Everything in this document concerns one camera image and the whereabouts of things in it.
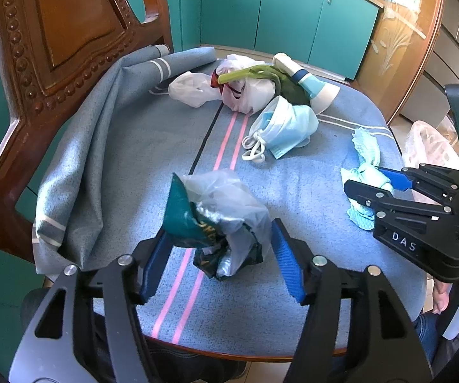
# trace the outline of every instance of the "blue surgical mask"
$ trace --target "blue surgical mask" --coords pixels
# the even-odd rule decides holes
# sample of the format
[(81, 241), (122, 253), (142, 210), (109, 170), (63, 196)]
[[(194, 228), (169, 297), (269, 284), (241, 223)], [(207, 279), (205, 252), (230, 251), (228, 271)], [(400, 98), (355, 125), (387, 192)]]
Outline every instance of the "blue surgical mask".
[(292, 105), (277, 96), (263, 109), (242, 141), (248, 149), (242, 158), (254, 162), (264, 161), (268, 148), (276, 159), (293, 148), (309, 144), (310, 136), (318, 129), (318, 119), (307, 105)]

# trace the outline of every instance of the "chair backrest panel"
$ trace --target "chair backrest panel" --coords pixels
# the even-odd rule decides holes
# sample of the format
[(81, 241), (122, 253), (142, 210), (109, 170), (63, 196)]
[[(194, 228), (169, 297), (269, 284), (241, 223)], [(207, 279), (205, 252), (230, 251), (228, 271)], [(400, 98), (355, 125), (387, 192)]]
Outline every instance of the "chair backrest panel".
[(11, 123), (0, 144), (0, 249), (32, 260), (31, 223), (14, 207), (62, 124), (121, 56), (172, 47), (166, 0), (0, 0), (0, 75)]

